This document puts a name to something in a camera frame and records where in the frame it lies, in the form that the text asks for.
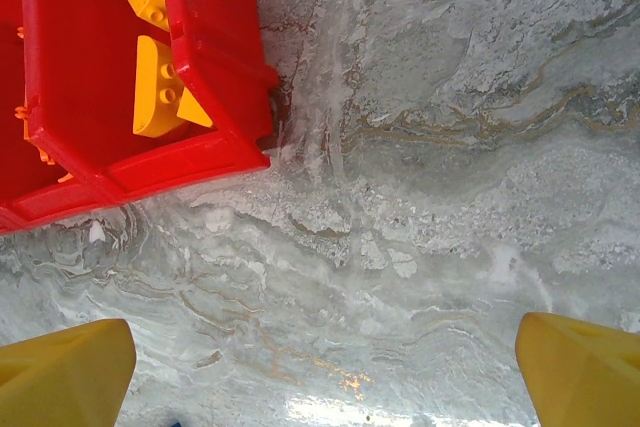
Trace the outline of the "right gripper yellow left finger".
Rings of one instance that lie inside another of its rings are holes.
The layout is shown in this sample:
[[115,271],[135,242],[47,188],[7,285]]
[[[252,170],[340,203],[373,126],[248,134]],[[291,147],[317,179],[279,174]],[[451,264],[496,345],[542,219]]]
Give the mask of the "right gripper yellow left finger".
[[135,365],[123,319],[0,346],[0,427],[114,427]]

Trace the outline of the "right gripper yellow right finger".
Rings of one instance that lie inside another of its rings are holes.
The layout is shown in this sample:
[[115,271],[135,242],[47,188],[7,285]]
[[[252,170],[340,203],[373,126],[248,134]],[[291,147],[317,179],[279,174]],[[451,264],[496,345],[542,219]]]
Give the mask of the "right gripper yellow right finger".
[[640,427],[640,334],[530,312],[515,352],[541,427]]

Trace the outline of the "long orange lego brick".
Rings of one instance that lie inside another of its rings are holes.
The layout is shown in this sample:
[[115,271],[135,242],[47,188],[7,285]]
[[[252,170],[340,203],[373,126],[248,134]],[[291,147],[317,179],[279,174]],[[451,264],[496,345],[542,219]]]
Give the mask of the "long orange lego brick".
[[[24,27],[20,26],[17,28],[17,36],[24,41]],[[23,105],[16,107],[15,109],[15,117],[23,122],[23,139],[37,149],[40,161],[49,166],[56,166],[57,163],[55,159],[53,159],[47,152],[45,152],[41,147],[39,147],[31,138],[29,134],[29,110],[27,108],[27,96],[26,96],[26,87],[25,87],[25,96]],[[67,172],[64,176],[60,177],[57,182],[64,183],[71,179],[74,176]]]

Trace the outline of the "yellow curved lego brick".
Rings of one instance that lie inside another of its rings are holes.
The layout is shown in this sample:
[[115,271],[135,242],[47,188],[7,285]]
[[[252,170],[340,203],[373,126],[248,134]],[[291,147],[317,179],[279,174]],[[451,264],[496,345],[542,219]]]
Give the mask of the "yellow curved lego brick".
[[184,84],[173,65],[171,49],[150,36],[137,38],[133,133],[160,138],[185,121],[177,110]]

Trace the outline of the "red three-compartment plastic tray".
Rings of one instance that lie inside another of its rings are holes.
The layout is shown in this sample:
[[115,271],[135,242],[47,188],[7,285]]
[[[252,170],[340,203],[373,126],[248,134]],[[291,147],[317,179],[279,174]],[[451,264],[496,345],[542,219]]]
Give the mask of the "red three-compartment plastic tray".
[[[279,78],[257,0],[166,4],[168,32],[127,0],[0,0],[0,235],[269,166],[259,143]],[[160,138],[133,133],[141,35],[171,49],[184,84],[185,123]],[[56,166],[23,139],[25,87],[29,134]]]

